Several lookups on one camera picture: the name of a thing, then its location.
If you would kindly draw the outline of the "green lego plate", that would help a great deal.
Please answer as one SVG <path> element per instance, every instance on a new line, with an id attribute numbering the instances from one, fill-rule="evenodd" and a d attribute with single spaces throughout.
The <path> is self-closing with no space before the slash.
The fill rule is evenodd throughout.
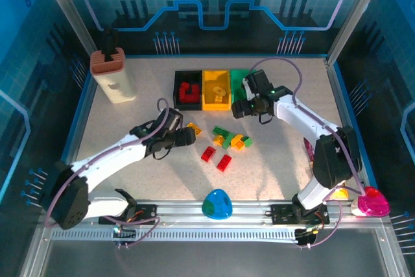
<path id="1" fill-rule="evenodd" d="M 235 134 L 233 132 L 230 132 L 224 128 L 221 128 L 219 126 L 215 126 L 212 130 L 212 133 L 214 135 L 222 136 L 223 138 L 228 138 L 229 136 L 234 136 Z"/>

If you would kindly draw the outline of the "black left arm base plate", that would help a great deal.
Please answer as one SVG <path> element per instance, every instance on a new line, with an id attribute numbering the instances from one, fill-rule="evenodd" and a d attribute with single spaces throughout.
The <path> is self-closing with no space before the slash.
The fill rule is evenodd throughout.
<path id="1" fill-rule="evenodd" d="M 157 216 L 157 205 L 136 204 L 126 209 L 120 216 L 114 217 L 117 221 L 137 222 Z"/>

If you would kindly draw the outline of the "aluminium mounting rail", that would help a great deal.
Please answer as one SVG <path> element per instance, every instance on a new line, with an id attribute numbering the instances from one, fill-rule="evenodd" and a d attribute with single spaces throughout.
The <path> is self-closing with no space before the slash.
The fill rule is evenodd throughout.
<path id="1" fill-rule="evenodd" d="M 224 220 L 214 220 L 206 217 L 202 213 L 202 201 L 191 200 L 179 200 L 179 201 L 143 201 L 139 200 L 136 204 L 155 204 L 157 205 L 157 216 L 161 219 L 161 222 L 168 224 L 169 226 L 259 226 L 260 224 L 271 224 L 272 226 L 279 227 L 297 227 L 305 228 L 306 226 L 318 226 L 318 225 L 284 225 L 284 224 L 272 224 L 270 206 L 274 204 L 292 204 L 289 200 L 280 201 L 232 201 L 233 214 L 230 218 Z M 341 200 L 336 202 L 335 200 L 329 200 L 324 204 L 327 206 L 330 222 L 335 220 L 335 217 L 345 218 L 347 215 L 356 217 L 358 219 L 369 218 L 369 216 L 363 215 L 357 209 L 357 199 Z M 63 229 L 69 229 L 77 226 L 81 222 L 92 221 L 98 219 L 101 224 L 115 224 L 121 223 L 114 217 L 120 216 L 126 208 L 121 205 L 120 199 L 105 199 L 97 197 L 90 200 L 87 203 L 88 209 L 77 209 L 75 212 L 68 215 L 69 220 L 66 221 L 61 227 Z M 144 224 L 153 224 L 154 220 L 145 219 L 142 221 Z"/>

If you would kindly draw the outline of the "yellow plastic bin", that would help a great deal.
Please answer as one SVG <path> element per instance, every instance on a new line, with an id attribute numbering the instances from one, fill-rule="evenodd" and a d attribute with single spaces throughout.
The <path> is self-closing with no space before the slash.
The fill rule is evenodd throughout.
<path id="1" fill-rule="evenodd" d="M 226 90 L 223 103 L 215 104 L 213 92 L 215 86 Z M 205 111 L 230 110 L 230 72 L 228 70 L 203 70 L 202 72 L 202 109 Z"/>

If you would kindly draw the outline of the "blue translucent triangular lid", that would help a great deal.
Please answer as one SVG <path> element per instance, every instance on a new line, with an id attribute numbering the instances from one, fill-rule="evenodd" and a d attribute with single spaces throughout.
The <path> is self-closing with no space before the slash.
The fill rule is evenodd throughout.
<path id="1" fill-rule="evenodd" d="M 202 213 L 214 220 L 228 219 L 233 214 L 233 204 L 223 189 L 214 189 L 202 203 Z"/>

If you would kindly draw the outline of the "aluminium frame post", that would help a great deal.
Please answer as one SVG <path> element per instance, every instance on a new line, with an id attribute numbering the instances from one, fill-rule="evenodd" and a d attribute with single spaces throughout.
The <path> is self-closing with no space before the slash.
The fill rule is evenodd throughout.
<path id="1" fill-rule="evenodd" d="M 345 47 L 347 41 L 355 30 L 359 20 L 362 18 L 362 15 L 366 12 L 368 5 L 371 0 L 356 0 L 343 24 L 341 26 L 335 41 L 333 42 L 328 55 L 327 55 L 327 65 L 329 67 L 337 61 L 340 53 Z"/>
<path id="2" fill-rule="evenodd" d="M 72 0 L 56 0 L 56 2 L 67 18 L 86 53 L 90 56 L 97 50 L 97 46 L 88 32 L 74 2 Z"/>

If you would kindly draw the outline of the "green plastic bin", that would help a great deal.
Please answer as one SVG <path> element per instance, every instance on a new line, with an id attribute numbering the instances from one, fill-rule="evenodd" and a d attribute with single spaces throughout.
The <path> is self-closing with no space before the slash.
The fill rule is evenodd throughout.
<path id="1" fill-rule="evenodd" d="M 246 92 L 243 86 L 243 78 L 249 74 L 248 69 L 230 70 L 230 95 L 232 105 L 235 101 L 246 100 Z"/>

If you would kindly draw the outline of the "white holder with terracotta top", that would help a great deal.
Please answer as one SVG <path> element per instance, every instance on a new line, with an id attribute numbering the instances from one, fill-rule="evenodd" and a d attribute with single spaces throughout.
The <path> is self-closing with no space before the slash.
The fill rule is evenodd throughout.
<path id="1" fill-rule="evenodd" d="M 126 68 L 124 51 L 117 47 L 117 54 L 112 54 L 110 61 L 105 61 L 101 50 L 90 56 L 90 73 L 113 104 L 132 101 L 137 89 L 133 74 Z"/>

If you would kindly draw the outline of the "black plastic bin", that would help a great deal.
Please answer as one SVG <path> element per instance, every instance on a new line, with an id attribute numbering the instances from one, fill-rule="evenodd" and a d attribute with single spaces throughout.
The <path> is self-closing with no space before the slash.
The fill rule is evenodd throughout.
<path id="1" fill-rule="evenodd" d="M 180 104 L 178 101 L 179 88 L 182 82 L 188 82 L 190 85 L 198 84 L 200 86 L 200 102 L 191 104 Z M 201 70 L 179 70 L 174 74 L 174 91 L 173 91 L 174 107 L 180 111 L 191 111 L 202 109 L 202 71 Z"/>

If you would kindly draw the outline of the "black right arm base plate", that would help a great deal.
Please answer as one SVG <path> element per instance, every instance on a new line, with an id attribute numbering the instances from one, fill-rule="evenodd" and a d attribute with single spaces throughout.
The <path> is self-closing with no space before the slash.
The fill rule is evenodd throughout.
<path id="1" fill-rule="evenodd" d="M 318 225 L 329 224 L 327 206 L 319 206 L 306 210 L 299 204 L 274 204 L 270 206 L 272 224 L 284 225 Z"/>

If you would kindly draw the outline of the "pink translucent triangular lid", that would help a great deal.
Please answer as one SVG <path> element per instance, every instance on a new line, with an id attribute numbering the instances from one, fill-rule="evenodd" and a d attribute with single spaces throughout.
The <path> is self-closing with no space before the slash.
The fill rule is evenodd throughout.
<path id="1" fill-rule="evenodd" d="M 378 189 L 367 186 L 364 191 L 365 194 L 357 199 L 357 209 L 363 215 L 380 218 L 390 213 L 390 204 Z"/>

